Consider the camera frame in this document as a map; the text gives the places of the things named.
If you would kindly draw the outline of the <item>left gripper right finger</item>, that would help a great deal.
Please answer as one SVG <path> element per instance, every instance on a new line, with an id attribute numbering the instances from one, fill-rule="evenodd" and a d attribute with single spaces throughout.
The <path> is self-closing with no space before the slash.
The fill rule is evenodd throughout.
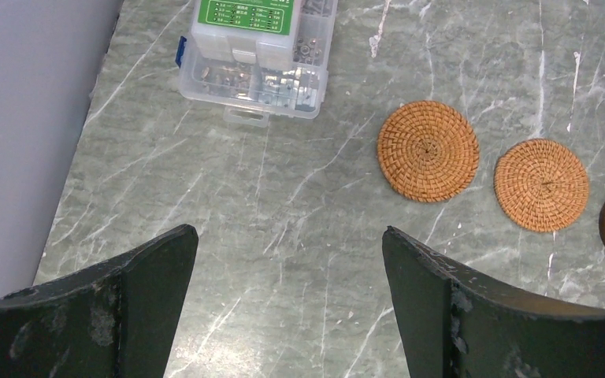
<path id="1" fill-rule="evenodd" d="M 605 309 L 538 295 L 398 228 L 384 268 L 412 377 L 605 377 Z"/>

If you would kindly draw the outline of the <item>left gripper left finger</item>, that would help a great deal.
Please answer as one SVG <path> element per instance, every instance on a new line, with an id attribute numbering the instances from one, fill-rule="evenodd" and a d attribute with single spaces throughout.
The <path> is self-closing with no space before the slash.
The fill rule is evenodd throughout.
<path id="1" fill-rule="evenodd" d="M 181 224 L 0 298 L 0 377 L 161 377 L 199 244 Z"/>

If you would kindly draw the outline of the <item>woven rattan coaster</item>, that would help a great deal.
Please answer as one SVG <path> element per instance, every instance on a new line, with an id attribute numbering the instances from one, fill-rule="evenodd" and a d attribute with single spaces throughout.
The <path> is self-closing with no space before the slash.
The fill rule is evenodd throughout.
<path id="1" fill-rule="evenodd" d="M 409 102 L 377 136 L 377 160 L 392 189 L 417 202 L 455 197 L 476 176 L 480 147 L 470 122 L 438 101 Z"/>
<path id="2" fill-rule="evenodd" d="M 551 139 L 528 139 L 496 162 L 494 192 L 502 211 L 533 232 L 556 232 L 584 212 L 590 181 L 569 148 Z"/>

